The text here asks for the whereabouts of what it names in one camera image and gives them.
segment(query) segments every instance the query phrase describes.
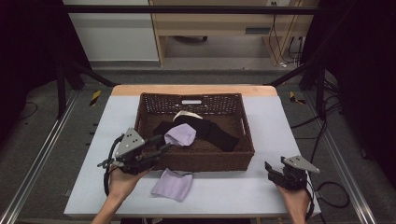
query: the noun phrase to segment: wicker basket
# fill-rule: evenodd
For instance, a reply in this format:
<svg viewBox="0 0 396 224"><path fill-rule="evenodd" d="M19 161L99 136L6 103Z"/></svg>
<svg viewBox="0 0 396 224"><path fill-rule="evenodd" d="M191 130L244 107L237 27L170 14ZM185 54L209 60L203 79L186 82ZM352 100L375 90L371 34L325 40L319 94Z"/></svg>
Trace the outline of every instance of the wicker basket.
<svg viewBox="0 0 396 224"><path fill-rule="evenodd" d="M154 135L153 130L162 121L172 122L180 110L196 113L215 122L223 131L237 137L238 144L232 152L225 152L206 140L196 138L188 147L171 146L154 170L169 168L187 172L246 171L254 155L254 148L240 93L142 93L134 128L143 138L148 139ZM149 147L145 151L151 150L155 150L155 147Z"/></svg>

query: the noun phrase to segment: purple towel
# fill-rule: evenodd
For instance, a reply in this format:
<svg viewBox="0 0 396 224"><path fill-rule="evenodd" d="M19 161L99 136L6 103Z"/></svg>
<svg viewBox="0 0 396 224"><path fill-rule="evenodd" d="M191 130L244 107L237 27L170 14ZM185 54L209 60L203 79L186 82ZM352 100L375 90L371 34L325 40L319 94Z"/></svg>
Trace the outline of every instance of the purple towel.
<svg viewBox="0 0 396 224"><path fill-rule="evenodd" d="M151 194L156 197L173 199L181 203L189 193L191 183L192 175L178 175L166 168Z"/></svg>
<svg viewBox="0 0 396 224"><path fill-rule="evenodd" d="M194 141L196 133L190 125L180 124L165 134L165 143L180 147L189 146Z"/></svg>

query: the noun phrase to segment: wooden table edge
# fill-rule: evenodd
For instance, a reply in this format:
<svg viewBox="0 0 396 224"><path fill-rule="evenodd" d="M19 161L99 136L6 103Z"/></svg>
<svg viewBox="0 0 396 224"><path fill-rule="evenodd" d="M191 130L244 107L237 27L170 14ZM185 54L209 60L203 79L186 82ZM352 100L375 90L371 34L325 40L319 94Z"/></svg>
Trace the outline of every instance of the wooden table edge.
<svg viewBox="0 0 396 224"><path fill-rule="evenodd" d="M246 96L277 96L273 86L257 85L118 85L111 96L140 95L142 92L163 94L241 93Z"/></svg>

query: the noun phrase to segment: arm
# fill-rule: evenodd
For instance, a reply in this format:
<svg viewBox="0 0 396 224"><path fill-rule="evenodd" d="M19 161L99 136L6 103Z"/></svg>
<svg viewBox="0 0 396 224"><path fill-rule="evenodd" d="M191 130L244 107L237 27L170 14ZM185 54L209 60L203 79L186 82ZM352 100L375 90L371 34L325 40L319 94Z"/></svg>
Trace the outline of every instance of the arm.
<svg viewBox="0 0 396 224"><path fill-rule="evenodd" d="M92 224L110 223L123 201L134 190L139 179L146 175L149 170L138 175L128 175L116 166L111 166L110 172L109 194L101 210L93 219Z"/></svg>
<svg viewBox="0 0 396 224"><path fill-rule="evenodd" d="M278 185L276 185L276 187L283 196L283 201L285 202L292 223L305 224L306 209L310 202L309 195L306 191L303 189L288 190Z"/></svg>

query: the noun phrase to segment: table top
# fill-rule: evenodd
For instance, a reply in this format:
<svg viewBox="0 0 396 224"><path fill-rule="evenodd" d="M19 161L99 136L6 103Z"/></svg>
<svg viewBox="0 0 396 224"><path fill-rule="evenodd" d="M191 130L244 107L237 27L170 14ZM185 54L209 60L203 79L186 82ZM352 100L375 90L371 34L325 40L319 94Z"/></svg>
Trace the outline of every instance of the table top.
<svg viewBox="0 0 396 224"><path fill-rule="evenodd" d="M185 200L156 198L151 191L163 171L140 179L118 210L117 217L284 217L287 211L264 162L281 171L280 157L300 155L276 89L268 86L120 85L114 88L81 167L64 213L94 217L106 199L104 169L96 165L107 158L114 140L134 127L142 92L199 94L236 93L243 96L255 154L246 171L193 174ZM315 200L314 215L320 212Z"/></svg>

